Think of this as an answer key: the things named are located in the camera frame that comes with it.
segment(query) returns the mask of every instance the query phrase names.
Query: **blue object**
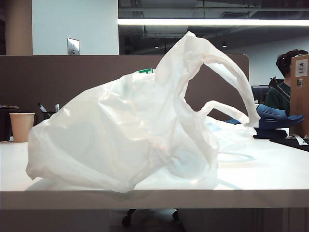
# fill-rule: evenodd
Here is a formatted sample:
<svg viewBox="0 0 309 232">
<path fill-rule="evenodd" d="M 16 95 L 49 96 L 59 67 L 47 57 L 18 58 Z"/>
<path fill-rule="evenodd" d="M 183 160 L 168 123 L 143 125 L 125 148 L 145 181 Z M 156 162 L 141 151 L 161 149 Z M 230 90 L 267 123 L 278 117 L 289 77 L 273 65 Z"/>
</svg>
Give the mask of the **blue object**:
<svg viewBox="0 0 309 232">
<path fill-rule="evenodd" d="M 262 104 L 256 110 L 261 117 L 259 120 L 260 130 L 287 128 L 304 121 L 302 115 L 287 116 L 284 110 L 274 109 Z"/>
<path fill-rule="evenodd" d="M 225 122 L 227 122 L 227 123 L 231 123 L 231 124 L 234 124 L 234 125 L 236 125 L 236 124 L 240 124 L 240 122 L 238 121 L 238 120 L 236 120 L 236 119 L 230 119 L 230 120 L 227 120 L 227 121 L 225 121 Z"/>
<path fill-rule="evenodd" d="M 254 128 L 257 135 L 253 137 L 256 139 L 284 139 L 287 136 L 286 131 L 277 129 L 287 128 L 304 121 L 302 115 L 287 116 L 284 110 L 274 109 L 262 104 L 257 107 L 256 111 L 261 117 L 259 127 Z M 240 123 L 233 118 L 225 122 L 234 125 Z"/>
</svg>

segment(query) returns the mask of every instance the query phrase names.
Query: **dark hair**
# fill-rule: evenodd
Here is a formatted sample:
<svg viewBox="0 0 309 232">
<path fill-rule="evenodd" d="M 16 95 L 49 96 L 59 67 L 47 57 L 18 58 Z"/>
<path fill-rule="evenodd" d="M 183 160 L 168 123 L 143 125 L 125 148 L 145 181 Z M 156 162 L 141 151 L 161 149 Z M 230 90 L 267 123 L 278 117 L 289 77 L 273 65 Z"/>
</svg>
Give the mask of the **dark hair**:
<svg viewBox="0 0 309 232">
<path fill-rule="evenodd" d="M 284 77 L 290 72 L 292 57 L 296 57 L 299 54 L 308 54 L 308 52 L 305 50 L 295 49 L 278 56 L 276 65 Z"/>
</svg>

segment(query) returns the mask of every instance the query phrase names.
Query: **plastic bag handle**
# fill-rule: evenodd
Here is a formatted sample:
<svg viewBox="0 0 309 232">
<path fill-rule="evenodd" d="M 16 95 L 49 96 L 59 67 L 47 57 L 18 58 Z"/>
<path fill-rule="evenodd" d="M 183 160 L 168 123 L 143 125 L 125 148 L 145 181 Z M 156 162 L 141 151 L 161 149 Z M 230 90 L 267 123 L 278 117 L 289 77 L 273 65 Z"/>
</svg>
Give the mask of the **plastic bag handle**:
<svg viewBox="0 0 309 232">
<path fill-rule="evenodd" d="M 166 53 L 158 64 L 156 81 L 162 85 L 173 81 L 175 101 L 185 101 L 189 80 L 198 73 L 202 64 L 205 64 L 238 90 L 250 119 L 246 126 L 258 126 L 260 117 L 254 105 L 251 87 L 243 71 L 231 58 L 215 48 L 209 41 L 197 38 L 191 32 L 186 34 L 185 40 L 178 41 L 174 48 Z M 190 106 L 182 105 L 192 111 Z"/>
<path fill-rule="evenodd" d="M 209 101 L 203 108 L 198 112 L 201 116 L 207 116 L 213 109 L 217 109 L 222 113 L 238 120 L 241 124 L 249 123 L 249 117 L 246 116 L 242 111 L 236 109 L 233 106 L 229 106 L 218 101 Z"/>
</svg>

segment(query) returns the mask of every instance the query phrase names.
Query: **chair wheel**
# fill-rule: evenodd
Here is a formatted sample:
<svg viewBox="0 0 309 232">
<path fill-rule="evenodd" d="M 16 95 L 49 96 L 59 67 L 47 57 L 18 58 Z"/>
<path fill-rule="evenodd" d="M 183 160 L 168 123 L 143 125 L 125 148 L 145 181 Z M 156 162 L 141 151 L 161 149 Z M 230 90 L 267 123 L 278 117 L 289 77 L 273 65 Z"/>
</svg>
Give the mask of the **chair wheel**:
<svg viewBox="0 0 309 232">
<path fill-rule="evenodd" d="M 122 225 L 123 225 L 124 227 L 128 227 L 130 224 L 131 224 L 131 217 L 125 216 L 125 217 L 122 219 Z"/>
<path fill-rule="evenodd" d="M 178 221 L 179 220 L 179 217 L 178 217 L 178 210 L 176 210 L 174 213 L 173 213 L 173 219 L 175 220 L 175 221 Z"/>
</svg>

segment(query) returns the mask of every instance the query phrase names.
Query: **cardboard box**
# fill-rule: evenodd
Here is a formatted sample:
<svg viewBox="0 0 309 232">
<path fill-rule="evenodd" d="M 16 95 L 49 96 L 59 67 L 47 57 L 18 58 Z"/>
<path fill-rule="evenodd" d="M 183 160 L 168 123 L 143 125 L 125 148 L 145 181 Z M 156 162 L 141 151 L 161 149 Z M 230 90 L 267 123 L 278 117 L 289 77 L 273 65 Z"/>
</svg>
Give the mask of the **cardboard box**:
<svg viewBox="0 0 309 232">
<path fill-rule="evenodd" d="M 292 58 L 290 115 L 302 114 L 305 120 L 290 127 L 289 134 L 309 136 L 309 55 Z"/>
</svg>

